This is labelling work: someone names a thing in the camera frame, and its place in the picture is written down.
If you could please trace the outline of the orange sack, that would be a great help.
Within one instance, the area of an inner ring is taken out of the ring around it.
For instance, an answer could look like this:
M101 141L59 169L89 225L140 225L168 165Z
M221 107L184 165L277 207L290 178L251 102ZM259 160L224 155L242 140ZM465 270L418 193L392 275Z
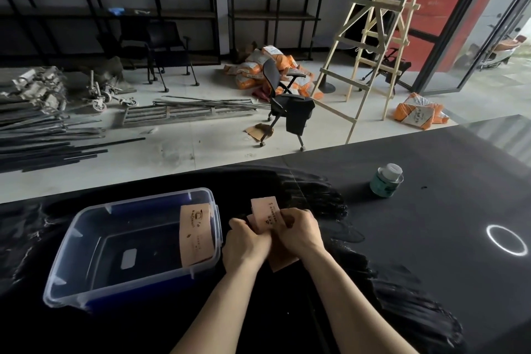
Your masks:
M417 129L428 130L432 125L448 123L450 118L443 110L442 104L434 103L426 97L412 93L404 102L397 105L393 120Z

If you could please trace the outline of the pile of grey metal clamps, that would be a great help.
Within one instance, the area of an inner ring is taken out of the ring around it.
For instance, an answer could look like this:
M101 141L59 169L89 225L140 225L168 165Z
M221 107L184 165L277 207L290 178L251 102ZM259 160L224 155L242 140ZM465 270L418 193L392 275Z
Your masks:
M56 66L33 67L10 81L0 81L0 110L34 107L46 114L67 105L65 76Z

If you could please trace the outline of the wooden step ladder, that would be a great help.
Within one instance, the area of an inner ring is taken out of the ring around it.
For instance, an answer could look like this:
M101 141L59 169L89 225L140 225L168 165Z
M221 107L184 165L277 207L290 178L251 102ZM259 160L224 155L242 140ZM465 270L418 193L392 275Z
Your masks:
M416 0L353 0L342 27L333 36L333 42L329 49L327 59L320 68L315 87L310 96L317 105L328 112L341 117L351 124L346 144L349 143L355 126L357 125L363 106L374 89L374 82L385 55L391 48L399 48L397 63L391 71L393 73L389 85L386 102L383 108L382 119L387 116L388 105L393 98L395 89L395 77L398 73L398 65L402 59L404 49L409 46L409 27L413 14L420 9ZM357 51L356 59L351 76L343 76L330 70L332 58L338 47L346 46L347 49ZM367 75L371 67L361 66L360 58L366 58L373 62L374 72L364 82L362 77ZM346 101L349 100L353 88L363 92L362 100L355 116L348 116L331 106L322 103L314 97L318 87L325 78L333 78L348 84L349 89Z

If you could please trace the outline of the black folding stool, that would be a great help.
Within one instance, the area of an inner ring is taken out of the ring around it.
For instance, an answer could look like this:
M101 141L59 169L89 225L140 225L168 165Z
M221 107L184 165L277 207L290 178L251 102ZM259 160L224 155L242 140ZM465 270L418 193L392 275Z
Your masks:
M384 81L388 84L391 84L391 80L393 76L392 70L395 68L395 64L397 63L398 51L399 51L399 48L391 48L390 52L384 56L382 60L382 64L378 71L378 75L383 76ZM374 72L374 68L373 68L374 65L372 61L366 58L363 58L363 57L360 58L360 65L371 67L371 70L368 72L368 74L363 76L361 79L361 81L364 82ZM411 85L409 85L408 83L402 80L402 76L404 72L408 71L408 69L410 69L411 66L412 66L411 62L405 61L403 59L400 60L400 63L398 65L398 73L395 77L395 83L394 83L395 85L400 85L404 88L411 88Z

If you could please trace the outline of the brown paper cup sleeve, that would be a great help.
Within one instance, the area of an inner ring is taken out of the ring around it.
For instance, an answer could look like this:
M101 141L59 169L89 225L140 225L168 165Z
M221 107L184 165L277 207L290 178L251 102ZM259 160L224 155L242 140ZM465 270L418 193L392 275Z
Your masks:
M248 222L252 230L260 235L266 231L271 231L271 250L268 256L268 263L272 272L276 273L299 261L279 239L275 233L275 224L284 224L277 204L276 197L262 197L251 199L252 214L248 215Z
M215 243L209 203L183 205L179 217L179 252L183 268L211 259Z

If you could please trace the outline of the person's left hand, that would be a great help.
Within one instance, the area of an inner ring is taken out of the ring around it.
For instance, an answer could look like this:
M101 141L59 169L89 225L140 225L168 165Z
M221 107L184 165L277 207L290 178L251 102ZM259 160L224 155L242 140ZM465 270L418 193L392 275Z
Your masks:
M259 236L257 242L228 242L228 233L222 249L222 262L227 274L243 271L256 277L271 250L271 231Z

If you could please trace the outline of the green jar with white lid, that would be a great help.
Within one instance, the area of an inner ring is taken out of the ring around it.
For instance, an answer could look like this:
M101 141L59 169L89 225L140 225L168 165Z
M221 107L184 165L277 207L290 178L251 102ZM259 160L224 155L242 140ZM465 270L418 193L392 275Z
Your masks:
M369 182L373 194L382 198L391 197L404 181L402 168L395 163L388 163L377 169Z

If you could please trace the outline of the person's right hand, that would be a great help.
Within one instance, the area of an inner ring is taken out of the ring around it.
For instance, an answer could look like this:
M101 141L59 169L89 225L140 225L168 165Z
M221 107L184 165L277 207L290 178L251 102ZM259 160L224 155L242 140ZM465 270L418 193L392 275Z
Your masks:
M315 255L323 255L326 252L319 224L315 217L314 228L312 230L288 229L284 227L284 224L276 223L275 233L284 246L303 261Z

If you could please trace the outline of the black framed glass door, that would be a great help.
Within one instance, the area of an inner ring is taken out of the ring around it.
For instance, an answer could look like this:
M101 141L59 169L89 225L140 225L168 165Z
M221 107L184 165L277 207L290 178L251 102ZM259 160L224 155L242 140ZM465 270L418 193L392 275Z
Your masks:
M530 5L531 0L459 0L440 35L409 30L408 89L423 96L461 91L504 36L519 34L531 17Z

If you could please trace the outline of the grey metal frame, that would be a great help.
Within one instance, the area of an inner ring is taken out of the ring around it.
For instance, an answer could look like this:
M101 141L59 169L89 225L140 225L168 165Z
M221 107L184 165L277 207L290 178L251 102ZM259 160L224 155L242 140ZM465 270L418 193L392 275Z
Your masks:
M269 112L270 106L257 103L253 99L209 100L166 96L165 99L154 100L149 106L125 109L118 116L116 124L128 129L252 116L260 110Z

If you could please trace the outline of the black plastic sheet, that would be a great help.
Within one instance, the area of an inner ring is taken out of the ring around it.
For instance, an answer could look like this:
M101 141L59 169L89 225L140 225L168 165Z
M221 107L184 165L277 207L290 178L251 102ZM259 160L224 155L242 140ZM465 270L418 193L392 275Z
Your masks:
M364 240L347 221L342 195L325 178L280 167L243 166L119 183L0 204L0 354L169 354L222 276L222 264L192 281L148 288L88 311L50 308L43 292L77 212L91 205L190 188L213 192L222 235L250 200L275 196L281 208L309 209L327 249L385 320L421 354L464 354L461 324L403 266L376 265L349 243Z

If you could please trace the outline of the clear plastic storage bin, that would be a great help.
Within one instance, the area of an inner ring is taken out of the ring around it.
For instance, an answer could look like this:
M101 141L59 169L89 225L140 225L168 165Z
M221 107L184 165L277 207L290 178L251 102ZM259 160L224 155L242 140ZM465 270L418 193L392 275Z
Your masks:
M183 268L181 207L211 205L214 256ZM50 308L97 312L167 291L189 288L214 273L222 225L214 194L194 188L89 206L70 223L43 291Z

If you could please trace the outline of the pile of orange sacks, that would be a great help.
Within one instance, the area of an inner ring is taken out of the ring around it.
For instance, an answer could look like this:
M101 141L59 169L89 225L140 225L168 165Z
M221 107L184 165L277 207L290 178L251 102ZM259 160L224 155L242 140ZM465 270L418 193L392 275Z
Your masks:
M269 60L275 64L274 74L280 75L278 85L266 79L264 65ZM238 89L251 90L252 96L263 102L270 101L272 91L279 95L289 89L295 95L308 97L315 87L315 74L273 45L254 49L242 63L226 65L223 72L235 76Z

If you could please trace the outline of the pile of black metal rods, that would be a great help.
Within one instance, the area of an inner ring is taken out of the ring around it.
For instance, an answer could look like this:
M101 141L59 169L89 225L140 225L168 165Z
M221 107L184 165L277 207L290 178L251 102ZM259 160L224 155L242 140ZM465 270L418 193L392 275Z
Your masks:
M36 109L0 111L0 174L64 167L145 137L108 138L100 120Z

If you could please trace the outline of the brown cardboard piece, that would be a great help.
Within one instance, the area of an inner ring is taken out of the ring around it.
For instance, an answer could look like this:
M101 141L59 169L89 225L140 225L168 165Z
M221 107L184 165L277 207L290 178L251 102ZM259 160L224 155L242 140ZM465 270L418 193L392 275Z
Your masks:
M244 132L257 143L263 145L264 141L273 135L274 129L267 123L258 123L246 128Z

